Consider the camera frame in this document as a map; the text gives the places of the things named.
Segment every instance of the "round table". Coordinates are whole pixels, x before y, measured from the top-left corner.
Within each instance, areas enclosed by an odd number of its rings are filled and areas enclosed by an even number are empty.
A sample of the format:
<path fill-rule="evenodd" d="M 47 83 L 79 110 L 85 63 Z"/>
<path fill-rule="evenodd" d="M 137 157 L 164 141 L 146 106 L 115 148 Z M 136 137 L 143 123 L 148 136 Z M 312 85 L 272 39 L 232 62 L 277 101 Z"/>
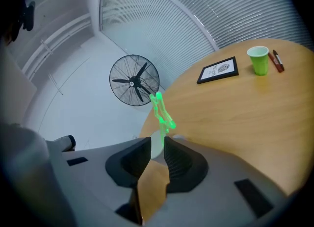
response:
<path fill-rule="evenodd" d="M 285 71 L 269 60 L 257 76 L 250 47 L 276 50 Z M 235 56 L 239 76 L 196 83 L 203 67 Z M 297 43 L 256 39 L 232 44 L 194 64 L 163 94 L 177 127 L 197 144 L 238 155 L 290 194 L 307 178 L 314 150 L 314 53 Z M 140 137 L 158 129 L 151 111 Z"/>

